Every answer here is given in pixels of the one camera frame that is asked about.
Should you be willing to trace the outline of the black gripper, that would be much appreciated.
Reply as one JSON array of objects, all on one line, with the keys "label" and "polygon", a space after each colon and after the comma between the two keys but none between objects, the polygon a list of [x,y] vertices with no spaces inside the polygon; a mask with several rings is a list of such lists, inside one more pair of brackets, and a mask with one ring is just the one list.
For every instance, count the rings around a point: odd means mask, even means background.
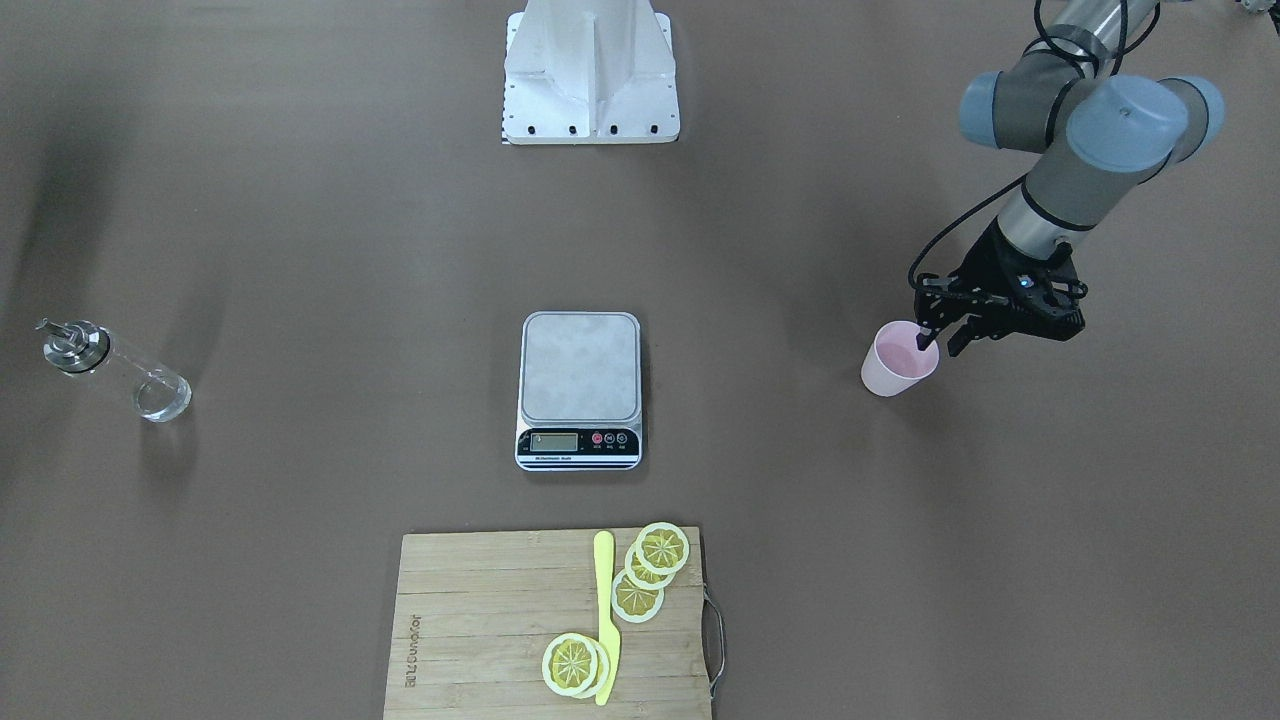
[{"label": "black gripper", "polygon": [[915,346],[925,351],[955,323],[961,325],[947,342],[950,357],[975,340],[1009,334],[1068,341],[1085,328],[1085,296],[1070,243],[1059,245],[1046,260],[1030,258],[992,220],[956,270],[918,275]]}]

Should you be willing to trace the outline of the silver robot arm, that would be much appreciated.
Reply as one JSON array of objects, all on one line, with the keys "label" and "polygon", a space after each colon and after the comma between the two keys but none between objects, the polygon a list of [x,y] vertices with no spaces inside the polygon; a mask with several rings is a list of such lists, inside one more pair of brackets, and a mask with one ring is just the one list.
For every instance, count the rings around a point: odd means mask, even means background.
[{"label": "silver robot arm", "polygon": [[948,328],[951,356],[975,340],[1066,341],[1084,329],[1076,246],[1133,188],[1204,149],[1226,119],[1206,78],[1121,73],[1158,17],[1157,1],[1070,1],[1053,23],[1036,22],[1012,68],[966,87],[963,136],[1038,161],[995,193],[1004,208],[957,269],[910,265],[919,350]]}]

